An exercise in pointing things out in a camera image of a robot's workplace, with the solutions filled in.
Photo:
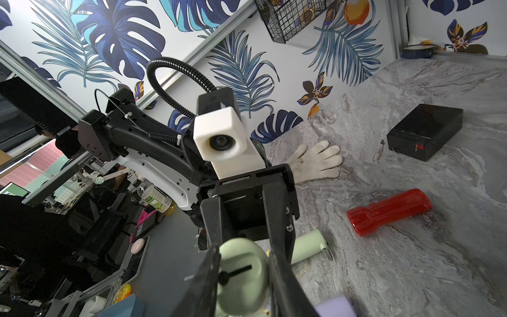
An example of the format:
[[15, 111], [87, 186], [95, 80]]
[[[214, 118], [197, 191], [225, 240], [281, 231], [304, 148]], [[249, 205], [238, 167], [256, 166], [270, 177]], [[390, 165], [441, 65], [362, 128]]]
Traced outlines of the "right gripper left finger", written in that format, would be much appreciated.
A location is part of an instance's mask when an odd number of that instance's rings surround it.
[[220, 252], [217, 246], [208, 249], [190, 287], [170, 316], [211, 316], [217, 305], [217, 284], [220, 268]]

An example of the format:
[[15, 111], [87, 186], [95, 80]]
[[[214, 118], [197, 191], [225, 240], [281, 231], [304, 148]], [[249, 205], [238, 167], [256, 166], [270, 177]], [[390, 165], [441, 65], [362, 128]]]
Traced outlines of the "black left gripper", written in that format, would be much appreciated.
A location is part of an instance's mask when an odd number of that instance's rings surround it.
[[300, 211], [288, 164], [204, 183], [198, 201], [209, 249], [235, 238], [269, 236], [270, 256], [290, 264], [295, 239], [292, 217], [299, 219]]

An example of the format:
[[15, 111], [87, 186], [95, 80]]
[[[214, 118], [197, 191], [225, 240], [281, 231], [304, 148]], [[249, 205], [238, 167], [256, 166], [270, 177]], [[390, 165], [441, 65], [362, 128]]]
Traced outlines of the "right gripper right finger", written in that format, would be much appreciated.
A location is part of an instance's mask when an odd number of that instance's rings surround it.
[[283, 250], [271, 248], [269, 287], [273, 316], [319, 316], [294, 276]]

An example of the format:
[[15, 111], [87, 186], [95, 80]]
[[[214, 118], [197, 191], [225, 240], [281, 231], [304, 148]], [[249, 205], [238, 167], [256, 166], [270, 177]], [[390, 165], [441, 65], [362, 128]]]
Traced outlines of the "green flashlight back row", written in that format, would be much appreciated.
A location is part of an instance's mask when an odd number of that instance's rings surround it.
[[255, 242], [236, 238], [220, 249], [216, 316], [269, 316], [268, 256]]

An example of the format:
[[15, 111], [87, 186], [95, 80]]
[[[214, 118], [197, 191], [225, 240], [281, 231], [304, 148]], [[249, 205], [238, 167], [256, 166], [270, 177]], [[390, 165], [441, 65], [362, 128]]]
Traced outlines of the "red flashlight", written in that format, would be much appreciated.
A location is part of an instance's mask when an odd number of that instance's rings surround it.
[[430, 199], [419, 189], [412, 189], [388, 199], [355, 207], [347, 211], [347, 217], [359, 236], [368, 236], [379, 227], [424, 213], [433, 208]]

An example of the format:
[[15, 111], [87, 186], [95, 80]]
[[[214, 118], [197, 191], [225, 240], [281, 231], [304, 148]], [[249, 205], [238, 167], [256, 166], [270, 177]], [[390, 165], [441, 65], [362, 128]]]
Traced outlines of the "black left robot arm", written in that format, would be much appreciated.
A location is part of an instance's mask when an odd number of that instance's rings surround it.
[[188, 114], [184, 132], [163, 126], [137, 108], [133, 93], [121, 88], [106, 113], [90, 111], [79, 121], [79, 142], [96, 158], [123, 163], [147, 176], [174, 198], [198, 227], [204, 226], [197, 194], [185, 194], [179, 178], [194, 186], [269, 168], [263, 145], [246, 134], [231, 88], [209, 87], [198, 97], [198, 113]]

